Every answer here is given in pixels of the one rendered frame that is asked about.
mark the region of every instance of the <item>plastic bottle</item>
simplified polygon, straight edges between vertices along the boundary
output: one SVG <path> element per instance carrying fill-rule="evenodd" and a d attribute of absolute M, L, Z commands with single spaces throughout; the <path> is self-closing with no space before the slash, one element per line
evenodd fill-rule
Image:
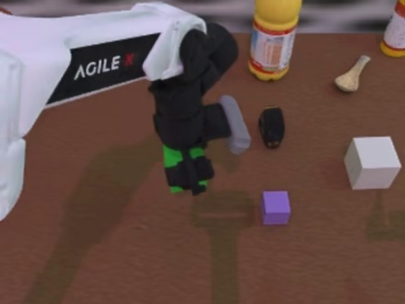
<path fill-rule="evenodd" d="M 405 56 L 405 0 L 398 0 L 380 48 L 391 57 Z"/>
<path fill-rule="evenodd" d="M 302 0 L 256 0 L 249 70 L 278 80 L 289 70 Z"/>

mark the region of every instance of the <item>purple cube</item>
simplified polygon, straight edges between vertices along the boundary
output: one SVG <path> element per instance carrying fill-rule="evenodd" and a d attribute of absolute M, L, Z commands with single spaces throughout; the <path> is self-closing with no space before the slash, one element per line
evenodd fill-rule
<path fill-rule="evenodd" d="M 264 225 L 284 225 L 291 209 L 287 191 L 263 191 L 261 213 Z"/>

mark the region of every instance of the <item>red x logo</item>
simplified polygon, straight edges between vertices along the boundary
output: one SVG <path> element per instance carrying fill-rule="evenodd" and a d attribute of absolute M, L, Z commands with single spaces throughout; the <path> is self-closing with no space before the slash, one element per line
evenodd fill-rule
<path fill-rule="evenodd" d="M 124 59 L 124 66 L 125 67 L 130 67 L 131 65 L 134 64 L 134 55 L 133 53 L 126 54 L 125 59 Z"/>

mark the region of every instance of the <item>wooden table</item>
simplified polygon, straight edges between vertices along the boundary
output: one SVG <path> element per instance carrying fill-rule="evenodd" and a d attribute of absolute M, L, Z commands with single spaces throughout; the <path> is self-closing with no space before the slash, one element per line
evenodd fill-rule
<path fill-rule="evenodd" d="M 356 136 L 392 136 L 405 159 L 405 59 L 378 35 L 299 35 L 289 74 L 258 82 L 240 58 L 206 96 L 240 104 L 252 146 L 208 149 L 216 177 L 196 199 L 168 192 L 153 100 L 139 82 L 46 110 L 27 137 L 21 200 L 0 224 L 4 304 L 405 303 L 404 175 L 352 191 L 343 164 Z M 333 79 L 361 54 L 354 94 Z M 285 115 L 277 150 L 257 130 Z M 288 190 L 290 224 L 263 227 L 263 190 Z"/>

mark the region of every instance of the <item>white cube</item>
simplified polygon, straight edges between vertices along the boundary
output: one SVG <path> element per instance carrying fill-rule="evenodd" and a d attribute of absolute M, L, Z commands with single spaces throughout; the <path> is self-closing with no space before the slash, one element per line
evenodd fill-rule
<path fill-rule="evenodd" d="M 391 137 L 355 137 L 344 158 L 353 190 L 387 189 L 401 163 Z"/>

